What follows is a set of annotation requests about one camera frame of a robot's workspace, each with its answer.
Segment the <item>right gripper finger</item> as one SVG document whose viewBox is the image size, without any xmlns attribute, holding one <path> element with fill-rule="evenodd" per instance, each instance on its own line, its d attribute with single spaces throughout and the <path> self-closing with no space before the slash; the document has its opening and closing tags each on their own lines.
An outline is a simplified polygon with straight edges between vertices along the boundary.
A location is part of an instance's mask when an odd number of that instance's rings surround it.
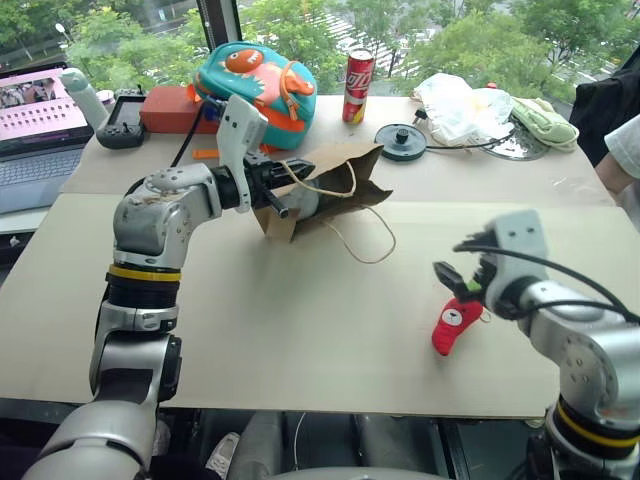
<svg viewBox="0 0 640 480">
<path fill-rule="evenodd" d="M 463 284 L 464 278 L 461 274 L 446 261 L 437 261 L 433 263 L 434 273 L 442 284 Z"/>
<path fill-rule="evenodd" d="M 466 283 L 458 282 L 453 286 L 449 286 L 448 289 L 461 303 L 483 302 L 483 287 L 475 280 L 470 280 Z"/>
</svg>

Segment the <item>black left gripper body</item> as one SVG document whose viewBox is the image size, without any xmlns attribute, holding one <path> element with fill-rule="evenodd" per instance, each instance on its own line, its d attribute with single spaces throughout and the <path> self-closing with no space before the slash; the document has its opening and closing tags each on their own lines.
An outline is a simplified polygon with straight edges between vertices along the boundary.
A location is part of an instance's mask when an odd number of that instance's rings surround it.
<svg viewBox="0 0 640 480">
<path fill-rule="evenodd" d="M 244 172 L 251 194 L 251 206 L 253 208 L 269 207 L 265 203 L 264 191 L 276 188 L 275 180 L 270 178 L 272 160 L 264 156 L 248 153 L 243 158 Z"/>
</svg>

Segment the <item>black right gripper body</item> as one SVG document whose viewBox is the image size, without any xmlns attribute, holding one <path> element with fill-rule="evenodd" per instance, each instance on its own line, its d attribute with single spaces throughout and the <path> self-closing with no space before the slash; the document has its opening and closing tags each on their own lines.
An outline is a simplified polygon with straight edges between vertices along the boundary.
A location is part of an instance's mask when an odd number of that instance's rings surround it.
<svg viewBox="0 0 640 480">
<path fill-rule="evenodd" d="M 484 306 L 498 303 L 498 254 L 493 250 L 479 252 L 479 264 L 472 278 L 471 292 Z"/>
</svg>

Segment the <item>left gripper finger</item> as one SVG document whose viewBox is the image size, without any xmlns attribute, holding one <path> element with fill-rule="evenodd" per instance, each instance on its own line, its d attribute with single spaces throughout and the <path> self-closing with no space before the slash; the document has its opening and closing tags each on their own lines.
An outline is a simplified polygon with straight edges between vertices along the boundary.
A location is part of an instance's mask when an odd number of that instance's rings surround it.
<svg viewBox="0 0 640 480">
<path fill-rule="evenodd" d="M 270 168 L 272 180 L 299 180 L 306 179 L 315 170 L 312 162 L 303 159 L 288 159 L 274 161 Z"/>
<path fill-rule="evenodd" d="M 287 218 L 289 215 L 289 209 L 282 203 L 282 201 L 271 191 L 264 191 L 265 203 L 275 212 L 279 218 Z"/>
</svg>

